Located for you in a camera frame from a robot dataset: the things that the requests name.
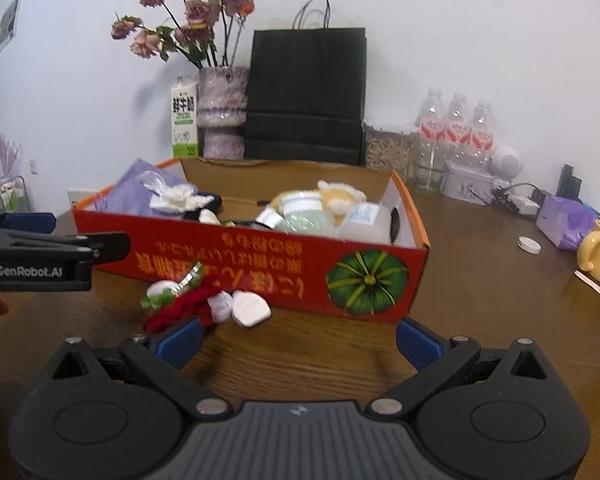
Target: wall picture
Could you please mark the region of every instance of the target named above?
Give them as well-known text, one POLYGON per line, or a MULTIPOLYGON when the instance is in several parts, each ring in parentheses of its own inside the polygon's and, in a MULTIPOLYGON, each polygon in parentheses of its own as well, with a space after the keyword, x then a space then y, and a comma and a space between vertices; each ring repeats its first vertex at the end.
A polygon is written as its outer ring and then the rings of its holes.
POLYGON ((13 0, 0 20, 0 52, 16 37, 20 1, 13 0))

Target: milk carton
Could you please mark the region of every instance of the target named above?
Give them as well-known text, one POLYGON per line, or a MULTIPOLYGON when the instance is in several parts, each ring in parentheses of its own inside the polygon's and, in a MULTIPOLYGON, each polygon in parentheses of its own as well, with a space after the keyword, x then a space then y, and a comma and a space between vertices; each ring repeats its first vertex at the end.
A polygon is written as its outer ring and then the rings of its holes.
POLYGON ((181 76, 171 88, 171 140, 173 156, 198 156, 196 80, 181 76))

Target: stuffed animal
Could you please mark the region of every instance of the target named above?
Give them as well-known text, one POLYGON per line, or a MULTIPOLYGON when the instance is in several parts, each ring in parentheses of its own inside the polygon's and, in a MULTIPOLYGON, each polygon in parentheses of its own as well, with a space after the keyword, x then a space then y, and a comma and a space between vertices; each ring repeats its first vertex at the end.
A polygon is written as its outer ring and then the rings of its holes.
MULTIPOLYGON (((292 190, 279 193, 270 202, 269 206, 282 214, 282 199, 286 195, 297 191, 292 190)), ((318 189, 314 189, 313 191, 322 196, 322 208, 335 216, 337 226, 342 223, 342 220, 354 205, 358 202, 366 202, 366 195, 362 191, 342 182, 329 183, 319 180, 318 189)))

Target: red cloth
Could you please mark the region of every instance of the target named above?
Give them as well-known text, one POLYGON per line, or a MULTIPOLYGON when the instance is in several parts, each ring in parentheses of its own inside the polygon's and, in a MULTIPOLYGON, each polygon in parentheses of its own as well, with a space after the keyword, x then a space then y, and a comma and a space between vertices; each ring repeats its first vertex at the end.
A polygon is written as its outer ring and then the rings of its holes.
POLYGON ((211 307, 207 300, 222 292, 222 288, 212 285, 215 280, 213 276, 205 276, 196 288, 189 290, 173 302, 144 322, 145 332, 162 332, 177 324, 180 320, 189 316, 197 316, 203 327, 212 326, 214 320, 211 317, 211 307))

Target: white round device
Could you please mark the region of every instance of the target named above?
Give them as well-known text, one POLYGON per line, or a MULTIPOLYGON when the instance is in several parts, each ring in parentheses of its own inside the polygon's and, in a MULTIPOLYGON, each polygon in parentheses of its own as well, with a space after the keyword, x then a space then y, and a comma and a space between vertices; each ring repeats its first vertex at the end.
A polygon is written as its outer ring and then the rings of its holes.
POLYGON ((505 180, 513 180, 522 171, 520 154, 509 146, 498 146, 491 155, 491 172, 505 180))

